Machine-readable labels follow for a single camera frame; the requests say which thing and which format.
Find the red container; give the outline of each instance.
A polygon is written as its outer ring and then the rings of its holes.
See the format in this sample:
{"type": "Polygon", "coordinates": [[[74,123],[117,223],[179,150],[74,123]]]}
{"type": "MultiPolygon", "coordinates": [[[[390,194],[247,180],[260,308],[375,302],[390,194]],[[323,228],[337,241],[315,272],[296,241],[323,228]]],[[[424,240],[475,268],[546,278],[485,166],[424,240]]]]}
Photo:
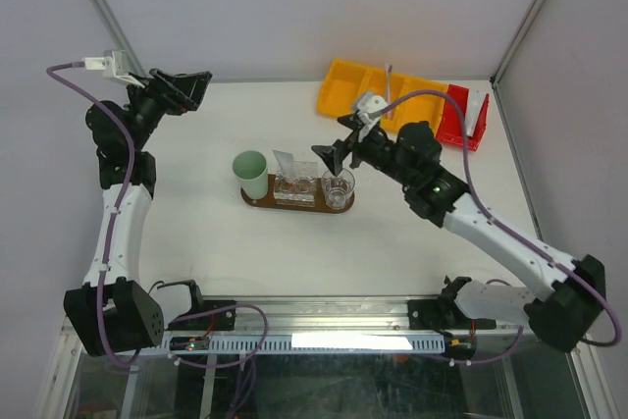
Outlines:
{"type": "MultiPolygon", "coordinates": [[[[469,89],[460,87],[458,85],[450,85],[447,89],[447,95],[449,95],[462,109],[462,113],[467,113],[467,101],[469,99],[469,89]]],[[[487,93],[482,104],[482,110],[478,116],[478,123],[475,126],[475,132],[472,137],[469,137],[469,149],[475,151],[480,145],[484,130],[487,128],[487,111],[489,109],[489,94],[487,93]]],[[[436,139],[439,142],[447,144],[453,144],[454,146],[462,147],[462,133],[460,128],[460,121],[458,115],[455,113],[453,106],[445,101],[445,107],[443,108],[443,119],[441,125],[436,133],[436,139]]]]}

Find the glass cup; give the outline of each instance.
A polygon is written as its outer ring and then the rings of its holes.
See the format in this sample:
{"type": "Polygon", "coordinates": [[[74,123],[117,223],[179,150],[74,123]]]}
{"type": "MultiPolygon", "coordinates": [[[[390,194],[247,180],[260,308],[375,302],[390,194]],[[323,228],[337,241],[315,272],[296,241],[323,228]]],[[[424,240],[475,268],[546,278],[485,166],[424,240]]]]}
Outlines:
{"type": "Polygon", "coordinates": [[[321,186],[323,187],[327,206],[335,210],[341,210],[346,206],[353,194],[355,178],[347,169],[342,169],[338,176],[327,171],[321,178],[321,186]]]}

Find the orange wire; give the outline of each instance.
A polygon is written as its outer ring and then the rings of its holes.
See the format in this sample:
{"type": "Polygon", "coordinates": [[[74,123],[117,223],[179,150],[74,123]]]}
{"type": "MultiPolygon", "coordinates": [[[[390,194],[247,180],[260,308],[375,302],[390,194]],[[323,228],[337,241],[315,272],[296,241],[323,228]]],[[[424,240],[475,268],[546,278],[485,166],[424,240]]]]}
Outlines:
{"type": "Polygon", "coordinates": [[[207,328],[207,331],[205,331],[205,334],[203,334],[204,338],[207,337],[207,335],[212,332],[212,330],[214,329],[214,326],[216,326],[216,318],[212,314],[212,322],[209,325],[209,328],[207,328]]]}
{"type": "Polygon", "coordinates": [[[198,339],[206,338],[207,335],[212,332],[215,326],[216,326],[216,318],[212,314],[212,322],[210,323],[209,328],[207,328],[207,331],[205,331],[205,334],[203,334],[200,338],[191,338],[189,341],[196,342],[198,339]]]}

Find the glass panel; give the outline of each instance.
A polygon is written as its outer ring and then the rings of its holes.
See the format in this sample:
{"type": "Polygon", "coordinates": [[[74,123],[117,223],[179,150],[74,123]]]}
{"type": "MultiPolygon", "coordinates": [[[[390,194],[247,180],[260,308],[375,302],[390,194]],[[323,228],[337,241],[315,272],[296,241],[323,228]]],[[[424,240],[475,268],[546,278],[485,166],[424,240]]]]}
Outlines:
{"type": "MultiPolygon", "coordinates": [[[[478,338],[484,347],[497,341],[511,338],[478,338]]],[[[138,373],[126,375],[83,355],[65,418],[584,419],[569,359],[527,338],[505,362],[489,365],[449,367],[422,355],[258,355],[255,375],[248,376],[249,362],[238,379],[237,368],[206,372],[165,356],[140,357],[138,373]]]]}

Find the white wall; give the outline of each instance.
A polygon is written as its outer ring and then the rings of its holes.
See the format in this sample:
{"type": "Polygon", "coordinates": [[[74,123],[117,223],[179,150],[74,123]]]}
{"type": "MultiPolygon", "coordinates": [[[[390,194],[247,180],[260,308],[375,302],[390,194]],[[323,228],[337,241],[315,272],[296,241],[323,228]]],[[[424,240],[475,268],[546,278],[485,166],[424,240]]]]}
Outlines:
{"type": "MultiPolygon", "coordinates": [[[[501,84],[543,236],[606,266],[628,328],[628,0],[549,0],[501,84]]],[[[603,319],[596,337],[609,339],[603,319]]],[[[628,341],[601,351],[628,417],[628,341]]]]}
{"type": "MultiPolygon", "coordinates": [[[[0,417],[27,418],[100,222],[89,104],[49,79],[52,64],[112,47],[88,0],[0,0],[0,417]]],[[[69,76],[97,96],[124,89],[69,76]]]]}
{"type": "Polygon", "coordinates": [[[335,57],[485,79],[532,0],[107,0],[142,63],[322,79],[335,57]]]}

